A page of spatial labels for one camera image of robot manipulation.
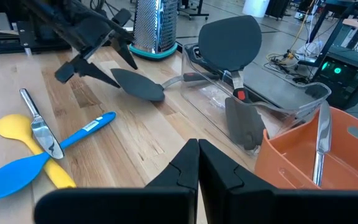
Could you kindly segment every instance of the knife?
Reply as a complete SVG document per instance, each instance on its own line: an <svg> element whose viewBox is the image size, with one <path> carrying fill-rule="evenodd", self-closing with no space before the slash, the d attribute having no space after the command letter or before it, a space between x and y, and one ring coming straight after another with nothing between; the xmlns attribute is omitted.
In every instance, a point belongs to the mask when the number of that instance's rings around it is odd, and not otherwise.
<svg viewBox="0 0 358 224"><path fill-rule="evenodd" d="M58 141L56 140L55 136L50 131L48 125L46 124L43 117L41 117L40 113L38 112L35 103L33 102L29 92L22 88L20 89L20 94L22 95L25 103L29 107L34 120L31 123L32 132L41 145L41 147L46 151L51 157L55 159L61 159L64 157L64 152L61 149Z"/></svg>

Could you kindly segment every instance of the cheese grater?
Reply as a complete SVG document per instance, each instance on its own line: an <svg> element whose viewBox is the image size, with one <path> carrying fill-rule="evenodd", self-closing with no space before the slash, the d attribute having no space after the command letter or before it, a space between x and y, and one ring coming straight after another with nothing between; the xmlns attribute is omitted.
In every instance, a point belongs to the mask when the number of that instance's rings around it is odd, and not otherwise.
<svg viewBox="0 0 358 224"><path fill-rule="evenodd" d="M177 0L138 0L131 52L150 60L161 60L173 54L178 46L175 42L177 9Z"/></svg>

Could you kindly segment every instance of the barcode sticker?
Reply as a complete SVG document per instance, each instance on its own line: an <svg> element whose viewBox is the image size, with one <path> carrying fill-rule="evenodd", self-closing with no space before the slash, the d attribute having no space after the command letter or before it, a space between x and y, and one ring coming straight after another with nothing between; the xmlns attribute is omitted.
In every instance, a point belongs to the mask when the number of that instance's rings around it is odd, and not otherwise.
<svg viewBox="0 0 358 224"><path fill-rule="evenodd" d="M84 129L85 131L90 131L92 128L94 128L96 125L98 125L99 124L99 122L97 122L97 121L92 121L92 122L90 122L89 124L87 124L84 128L82 128L82 129Z"/></svg>

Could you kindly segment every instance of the white bucket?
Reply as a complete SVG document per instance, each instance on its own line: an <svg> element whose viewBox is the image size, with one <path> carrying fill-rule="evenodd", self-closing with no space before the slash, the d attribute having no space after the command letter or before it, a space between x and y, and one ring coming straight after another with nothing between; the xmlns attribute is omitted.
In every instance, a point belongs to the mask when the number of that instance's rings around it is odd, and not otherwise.
<svg viewBox="0 0 358 224"><path fill-rule="evenodd" d="M242 13L255 17L264 17L270 0L246 0Z"/></svg>

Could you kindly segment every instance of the yellow spatula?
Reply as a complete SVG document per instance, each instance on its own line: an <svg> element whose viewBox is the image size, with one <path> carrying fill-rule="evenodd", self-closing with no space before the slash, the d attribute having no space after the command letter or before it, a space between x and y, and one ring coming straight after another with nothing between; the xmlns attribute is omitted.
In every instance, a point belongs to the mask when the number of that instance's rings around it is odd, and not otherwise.
<svg viewBox="0 0 358 224"><path fill-rule="evenodd" d="M7 115L0 119L0 135L24 142L35 154L44 151L32 139L31 120L20 114ZM74 180L53 159L49 159L44 170L58 189L76 187Z"/></svg>

